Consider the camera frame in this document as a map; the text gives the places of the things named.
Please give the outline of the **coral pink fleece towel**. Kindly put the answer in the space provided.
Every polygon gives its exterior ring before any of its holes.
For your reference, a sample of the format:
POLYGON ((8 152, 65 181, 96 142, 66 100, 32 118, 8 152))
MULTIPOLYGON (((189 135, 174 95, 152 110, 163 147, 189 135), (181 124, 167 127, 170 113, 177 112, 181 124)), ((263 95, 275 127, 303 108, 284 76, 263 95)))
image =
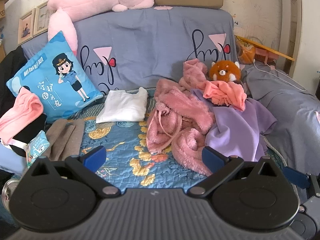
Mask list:
POLYGON ((214 105, 233 106, 240 111, 246 108, 247 94, 240 84, 232 81, 204 81, 197 84, 196 88, 203 91, 203 97, 214 105))

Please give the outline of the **blue floral quilt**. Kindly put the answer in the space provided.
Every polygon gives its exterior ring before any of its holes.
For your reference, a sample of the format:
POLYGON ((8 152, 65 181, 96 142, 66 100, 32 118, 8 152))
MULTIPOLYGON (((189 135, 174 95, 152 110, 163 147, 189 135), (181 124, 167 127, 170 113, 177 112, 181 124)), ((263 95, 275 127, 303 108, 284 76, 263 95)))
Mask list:
POLYGON ((80 155, 98 146, 106 148, 106 161, 97 174, 114 186, 188 189, 208 176, 184 168, 173 157, 171 147, 150 153, 146 146, 147 121, 112 122, 99 128, 85 124, 80 155))

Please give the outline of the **brown folded knit garment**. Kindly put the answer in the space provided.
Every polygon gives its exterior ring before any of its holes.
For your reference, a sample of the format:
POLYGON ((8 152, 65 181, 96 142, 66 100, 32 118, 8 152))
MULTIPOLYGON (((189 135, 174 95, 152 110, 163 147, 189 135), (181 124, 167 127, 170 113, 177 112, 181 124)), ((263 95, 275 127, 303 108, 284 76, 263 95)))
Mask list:
POLYGON ((50 161, 62 161, 71 155, 79 155, 85 122, 82 119, 56 120, 46 132, 50 143, 42 155, 50 161))

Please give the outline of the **purple sweatshirt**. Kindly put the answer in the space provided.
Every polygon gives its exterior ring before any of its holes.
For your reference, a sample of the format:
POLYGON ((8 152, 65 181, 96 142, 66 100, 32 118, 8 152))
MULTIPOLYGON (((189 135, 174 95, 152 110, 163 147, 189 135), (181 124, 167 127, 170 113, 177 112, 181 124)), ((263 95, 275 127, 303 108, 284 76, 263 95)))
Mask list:
POLYGON ((262 135, 270 134, 277 119, 260 102, 245 100, 245 110, 234 106, 214 105, 203 97, 203 91, 192 89, 191 93, 204 102, 214 113, 215 124, 206 135, 205 145, 225 155, 237 155, 245 161, 257 161, 266 151, 262 135))

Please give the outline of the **pink fuzzy zip jacket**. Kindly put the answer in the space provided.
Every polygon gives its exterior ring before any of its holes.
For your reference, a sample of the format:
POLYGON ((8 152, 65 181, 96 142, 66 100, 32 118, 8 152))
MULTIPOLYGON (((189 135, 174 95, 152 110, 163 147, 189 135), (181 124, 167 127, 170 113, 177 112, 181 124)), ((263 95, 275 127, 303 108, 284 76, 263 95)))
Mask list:
POLYGON ((150 153, 162 153, 171 147, 174 159, 184 168, 210 176, 202 161, 202 150, 215 118, 208 106, 191 93, 206 80, 206 74, 207 66, 193 59, 183 63, 179 82, 157 82, 156 104, 147 121, 146 146, 150 153))

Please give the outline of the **white folded shirt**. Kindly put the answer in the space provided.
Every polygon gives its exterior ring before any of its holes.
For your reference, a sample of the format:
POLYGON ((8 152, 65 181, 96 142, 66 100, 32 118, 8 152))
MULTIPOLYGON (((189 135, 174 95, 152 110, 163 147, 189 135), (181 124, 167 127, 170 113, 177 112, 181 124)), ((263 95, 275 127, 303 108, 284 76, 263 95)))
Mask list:
POLYGON ((96 123, 105 122, 139 122, 146 114, 148 92, 143 87, 135 94, 125 90, 111 90, 104 102, 104 107, 97 115, 96 123))

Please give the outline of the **grey blanket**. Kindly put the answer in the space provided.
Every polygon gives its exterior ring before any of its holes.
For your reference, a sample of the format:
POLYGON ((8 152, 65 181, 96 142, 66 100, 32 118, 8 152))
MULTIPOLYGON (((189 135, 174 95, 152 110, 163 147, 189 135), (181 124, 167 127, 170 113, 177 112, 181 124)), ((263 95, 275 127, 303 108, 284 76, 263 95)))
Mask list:
POLYGON ((244 66, 241 78, 249 95, 277 119, 266 139, 285 163, 303 173, 319 173, 319 100, 260 62, 244 66))

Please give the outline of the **light pink folded garment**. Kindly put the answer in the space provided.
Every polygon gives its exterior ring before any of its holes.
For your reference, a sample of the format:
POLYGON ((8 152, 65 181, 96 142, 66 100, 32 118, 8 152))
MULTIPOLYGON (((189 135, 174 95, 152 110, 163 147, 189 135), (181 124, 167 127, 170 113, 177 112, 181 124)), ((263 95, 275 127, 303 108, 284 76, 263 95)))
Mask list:
POLYGON ((1 117, 1 141, 8 145, 13 137, 43 113, 39 97, 21 87, 11 109, 1 117))

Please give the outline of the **blue cartoon police pillow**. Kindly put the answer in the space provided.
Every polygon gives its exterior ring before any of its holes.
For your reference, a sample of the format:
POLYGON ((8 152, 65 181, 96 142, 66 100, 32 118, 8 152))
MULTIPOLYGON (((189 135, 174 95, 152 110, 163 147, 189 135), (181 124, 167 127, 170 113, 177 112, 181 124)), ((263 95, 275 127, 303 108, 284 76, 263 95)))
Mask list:
POLYGON ((14 96, 21 87, 28 87, 36 94, 48 123, 66 119, 103 97, 61 31, 7 81, 7 87, 14 96))

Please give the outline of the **grey-blue printed bed sheet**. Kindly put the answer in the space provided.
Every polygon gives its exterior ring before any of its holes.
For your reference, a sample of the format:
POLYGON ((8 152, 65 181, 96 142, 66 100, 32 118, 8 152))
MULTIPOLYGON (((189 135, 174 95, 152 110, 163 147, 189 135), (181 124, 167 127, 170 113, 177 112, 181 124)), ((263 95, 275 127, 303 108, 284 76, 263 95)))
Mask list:
MULTIPOLYGON (((74 55, 103 96, 111 90, 153 88, 159 79, 177 82, 189 60, 207 66, 236 61, 233 19, 221 9, 107 12, 74 26, 78 36, 74 55)), ((26 63, 47 43, 44 34, 26 42, 22 46, 26 63)))

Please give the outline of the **yellow wooden stick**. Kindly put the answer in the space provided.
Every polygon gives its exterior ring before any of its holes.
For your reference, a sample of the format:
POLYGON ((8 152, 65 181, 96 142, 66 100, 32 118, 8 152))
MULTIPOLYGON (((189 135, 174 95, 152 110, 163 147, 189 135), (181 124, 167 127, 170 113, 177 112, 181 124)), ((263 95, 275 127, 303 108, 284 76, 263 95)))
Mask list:
POLYGON ((288 59, 288 60, 290 60, 290 61, 292 61, 292 62, 295 61, 294 58, 292 58, 292 57, 290 57, 290 56, 288 56, 288 55, 286 55, 286 54, 283 54, 283 53, 281 53, 281 52, 279 52, 279 51, 277 51, 277 50, 274 50, 274 49, 272 49, 272 48, 269 48, 269 47, 267 47, 267 46, 265 46, 265 45, 262 45, 262 44, 260 44, 260 43, 258 43, 258 42, 252 41, 252 40, 250 40, 250 39, 247 39, 247 38, 244 38, 244 37, 241 37, 241 36, 238 36, 238 35, 235 35, 235 37, 237 37, 238 39, 240 39, 240 40, 242 40, 242 41, 244 41, 244 42, 250 43, 250 44, 252 44, 253 46, 255 46, 255 47, 257 47, 257 48, 267 50, 267 51, 269 51, 269 52, 271 52, 271 53, 274 53, 274 54, 276 54, 276 55, 278 55, 278 56, 284 57, 284 58, 286 58, 286 59, 288 59))

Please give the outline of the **small framed picture left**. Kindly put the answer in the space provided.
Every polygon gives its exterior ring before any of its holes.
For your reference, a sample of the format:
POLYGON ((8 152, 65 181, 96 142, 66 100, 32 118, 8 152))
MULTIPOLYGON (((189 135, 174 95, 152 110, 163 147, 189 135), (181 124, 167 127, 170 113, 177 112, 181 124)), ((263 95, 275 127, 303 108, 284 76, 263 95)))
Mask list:
POLYGON ((33 38, 35 11, 36 9, 33 8, 19 19, 17 40, 18 45, 21 45, 33 38))

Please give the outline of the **small framed picture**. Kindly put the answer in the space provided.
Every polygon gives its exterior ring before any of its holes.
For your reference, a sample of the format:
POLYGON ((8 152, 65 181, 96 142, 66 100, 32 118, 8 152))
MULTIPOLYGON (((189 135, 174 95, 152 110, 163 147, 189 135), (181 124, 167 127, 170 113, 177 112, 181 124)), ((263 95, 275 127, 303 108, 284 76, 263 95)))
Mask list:
POLYGON ((19 19, 17 40, 18 45, 21 45, 33 38, 35 11, 36 9, 33 8, 19 19))
POLYGON ((51 12, 48 9, 48 1, 38 5, 35 10, 33 36, 40 35, 48 30, 51 12))

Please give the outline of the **small framed picture right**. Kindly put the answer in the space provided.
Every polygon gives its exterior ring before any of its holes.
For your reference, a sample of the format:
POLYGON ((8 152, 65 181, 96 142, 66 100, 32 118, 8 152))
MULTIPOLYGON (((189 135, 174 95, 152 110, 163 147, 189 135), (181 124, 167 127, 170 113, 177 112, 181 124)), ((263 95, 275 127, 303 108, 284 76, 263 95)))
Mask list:
POLYGON ((48 9, 48 1, 38 5, 35 10, 33 36, 40 35, 48 30, 51 12, 48 9))

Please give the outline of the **large pink plush toy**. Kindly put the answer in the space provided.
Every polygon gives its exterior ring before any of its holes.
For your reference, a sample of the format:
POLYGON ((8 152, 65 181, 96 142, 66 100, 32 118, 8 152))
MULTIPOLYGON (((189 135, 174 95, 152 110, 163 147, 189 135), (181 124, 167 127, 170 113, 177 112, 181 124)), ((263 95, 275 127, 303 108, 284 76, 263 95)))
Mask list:
POLYGON ((145 9, 154 0, 49 0, 47 7, 53 14, 49 18, 48 40, 62 32, 74 54, 78 50, 78 36, 74 22, 107 12, 145 9))

